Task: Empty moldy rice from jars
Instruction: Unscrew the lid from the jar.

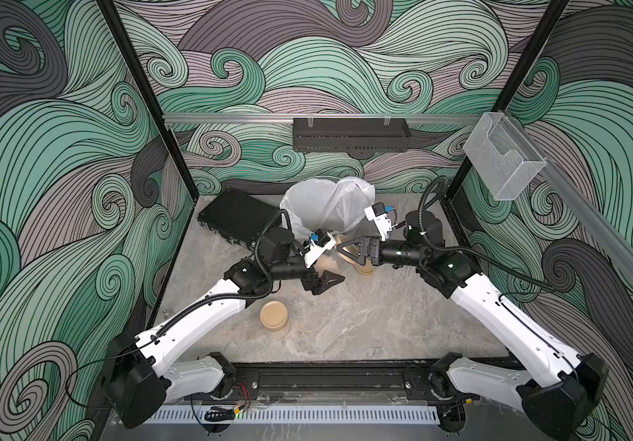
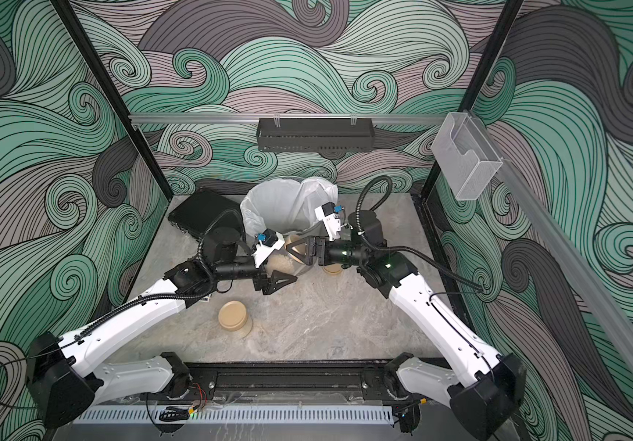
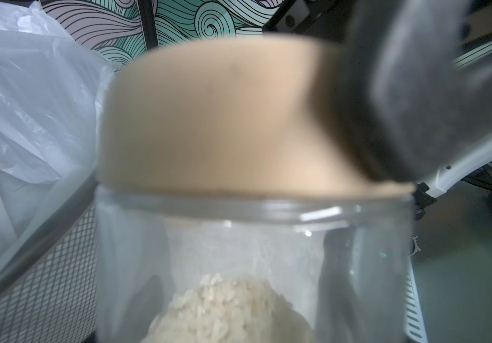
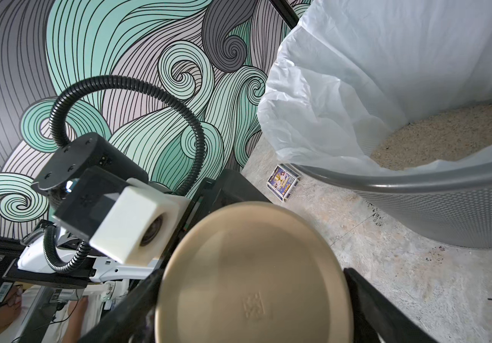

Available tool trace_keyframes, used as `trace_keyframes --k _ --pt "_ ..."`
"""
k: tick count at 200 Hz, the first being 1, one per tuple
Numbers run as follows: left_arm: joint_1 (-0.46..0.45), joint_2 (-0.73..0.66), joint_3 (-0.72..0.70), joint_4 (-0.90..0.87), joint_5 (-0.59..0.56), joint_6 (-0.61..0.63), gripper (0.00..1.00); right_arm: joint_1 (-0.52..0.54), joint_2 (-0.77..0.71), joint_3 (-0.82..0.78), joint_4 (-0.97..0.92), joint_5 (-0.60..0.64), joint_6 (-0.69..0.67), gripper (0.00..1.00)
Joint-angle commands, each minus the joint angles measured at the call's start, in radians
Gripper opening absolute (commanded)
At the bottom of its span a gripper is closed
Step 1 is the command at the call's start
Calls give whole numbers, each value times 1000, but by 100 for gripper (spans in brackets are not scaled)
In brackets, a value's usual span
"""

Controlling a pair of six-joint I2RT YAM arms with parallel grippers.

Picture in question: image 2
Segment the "beige jar lid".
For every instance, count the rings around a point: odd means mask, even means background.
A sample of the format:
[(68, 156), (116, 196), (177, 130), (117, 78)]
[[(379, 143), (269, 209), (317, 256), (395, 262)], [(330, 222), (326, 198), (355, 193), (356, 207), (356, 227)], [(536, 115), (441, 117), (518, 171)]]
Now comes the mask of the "beige jar lid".
[(328, 265), (328, 266), (324, 266), (322, 268), (322, 270), (330, 275), (330, 276), (338, 276), (340, 274), (343, 273), (344, 269), (341, 267), (341, 265), (338, 264), (333, 264), (333, 265)]

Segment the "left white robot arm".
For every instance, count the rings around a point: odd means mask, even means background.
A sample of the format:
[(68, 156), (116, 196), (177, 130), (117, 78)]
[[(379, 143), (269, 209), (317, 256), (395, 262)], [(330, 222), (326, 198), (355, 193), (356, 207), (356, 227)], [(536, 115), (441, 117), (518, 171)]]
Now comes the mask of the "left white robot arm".
[(35, 338), (29, 345), (25, 385), (44, 428), (60, 428), (96, 404), (129, 395), (186, 395), (191, 373), (173, 352), (122, 364), (108, 359), (154, 325), (207, 298), (218, 282), (237, 279), (250, 279), (255, 290), (272, 295), (297, 278), (255, 266), (250, 259), (204, 266), (195, 257), (95, 321), (62, 336), (45, 332)]

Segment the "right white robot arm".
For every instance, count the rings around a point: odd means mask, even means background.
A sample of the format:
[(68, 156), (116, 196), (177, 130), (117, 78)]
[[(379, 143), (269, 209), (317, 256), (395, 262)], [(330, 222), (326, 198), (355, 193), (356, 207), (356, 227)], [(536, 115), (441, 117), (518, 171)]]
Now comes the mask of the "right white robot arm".
[(286, 250), (306, 266), (353, 266), (434, 343), (446, 367), (413, 356), (397, 363), (396, 382), (406, 393), (447, 405), (477, 440), (494, 437), (519, 410), (527, 380), (522, 360), (502, 356), (477, 336), (402, 253), (318, 236), (287, 244)]

